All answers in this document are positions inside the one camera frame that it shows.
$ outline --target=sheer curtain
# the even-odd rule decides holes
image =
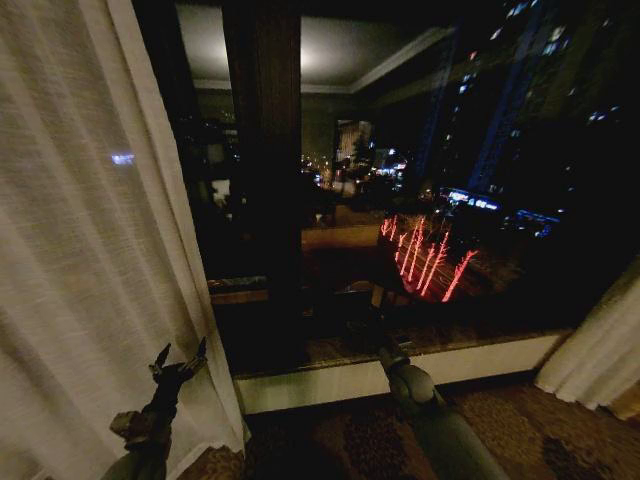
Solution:
[[[640,256],[549,359],[536,384],[587,408],[609,406],[640,380]]]
[[[207,335],[175,477],[243,445],[177,151],[128,0],[0,0],[0,478],[98,478],[147,365]]]

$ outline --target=dark column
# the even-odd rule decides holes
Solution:
[[[296,341],[300,318],[300,15],[289,2],[222,8],[255,243],[265,260],[269,320]]]

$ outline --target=patterned carpet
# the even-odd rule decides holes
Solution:
[[[640,428],[504,379],[441,388],[512,479],[640,478]],[[247,461],[208,450],[180,480],[434,479],[380,396],[247,417]]]

